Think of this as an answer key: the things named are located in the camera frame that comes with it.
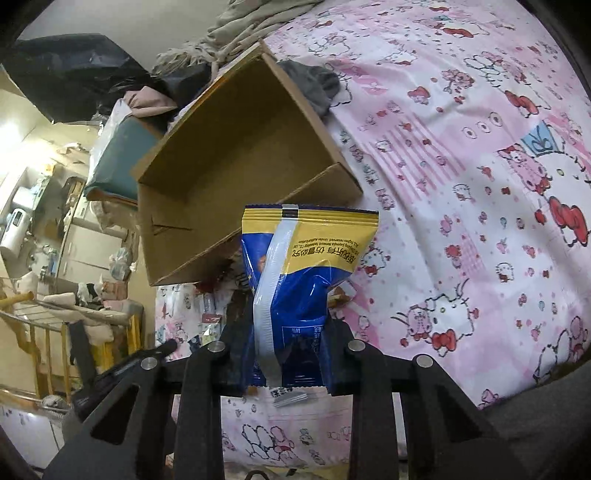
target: open cardboard box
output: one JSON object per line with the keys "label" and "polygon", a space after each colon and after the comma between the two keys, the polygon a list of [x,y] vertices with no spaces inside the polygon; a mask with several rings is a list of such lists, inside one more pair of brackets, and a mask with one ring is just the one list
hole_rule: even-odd
{"label": "open cardboard box", "polygon": [[245,52],[134,169],[151,285],[211,280],[250,203],[346,206],[361,188],[264,45]]}

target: gray fabric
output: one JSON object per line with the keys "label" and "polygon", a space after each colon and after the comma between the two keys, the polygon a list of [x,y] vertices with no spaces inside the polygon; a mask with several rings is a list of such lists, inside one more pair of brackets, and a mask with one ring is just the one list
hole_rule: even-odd
{"label": "gray fabric", "polygon": [[340,83],[336,73],[324,67],[308,67],[293,60],[283,60],[278,65],[285,70],[310,102],[314,111],[325,116],[331,100],[339,93]]}
{"label": "gray fabric", "polygon": [[323,0],[229,0],[228,8],[198,41],[188,41],[156,58],[152,74],[163,75],[196,63],[219,67],[280,26],[299,17]]}
{"label": "gray fabric", "polygon": [[591,362],[483,413],[532,479],[591,478]]}

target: metal screw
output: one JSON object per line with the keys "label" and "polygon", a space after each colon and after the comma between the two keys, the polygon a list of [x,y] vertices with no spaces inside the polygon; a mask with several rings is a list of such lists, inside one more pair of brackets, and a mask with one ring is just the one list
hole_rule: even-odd
{"label": "metal screw", "polygon": [[225,348],[226,348],[226,344],[224,342],[219,341],[219,340],[215,340],[214,342],[209,342],[207,344],[207,350],[209,350],[212,353],[223,352],[223,350]]}
{"label": "metal screw", "polygon": [[144,358],[140,365],[144,370],[152,370],[156,365],[158,365],[158,360],[153,356],[149,356],[148,358]]}
{"label": "metal screw", "polygon": [[365,350],[365,342],[362,340],[351,340],[348,344],[347,347],[349,348],[349,350],[351,350],[352,352],[360,352],[362,350]]}
{"label": "metal screw", "polygon": [[417,365],[423,368],[429,368],[433,366],[433,358],[428,355],[419,355],[417,357]]}

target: bed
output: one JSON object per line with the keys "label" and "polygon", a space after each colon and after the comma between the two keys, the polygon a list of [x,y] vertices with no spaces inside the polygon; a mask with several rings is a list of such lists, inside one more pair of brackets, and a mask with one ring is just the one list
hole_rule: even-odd
{"label": "bed", "polygon": [[[388,355],[435,357],[479,408],[580,359],[591,103],[541,24],[512,0],[328,1],[265,42],[337,73],[327,127],[357,207],[380,211],[354,298],[333,314]],[[159,335],[188,339],[183,302],[167,316],[161,288]],[[225,459],[346,462],[350,398],[310,392],[281,408],[263,389],[223,399]]]}

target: white wall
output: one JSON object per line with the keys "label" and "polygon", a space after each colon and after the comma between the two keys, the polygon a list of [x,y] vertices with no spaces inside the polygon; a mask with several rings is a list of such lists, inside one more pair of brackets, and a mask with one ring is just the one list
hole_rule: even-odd
{"label": "white wall", "polygon": [[100,33],[150,70],[158,53],[204,36],[228,1],[55,0],[21,38]]}

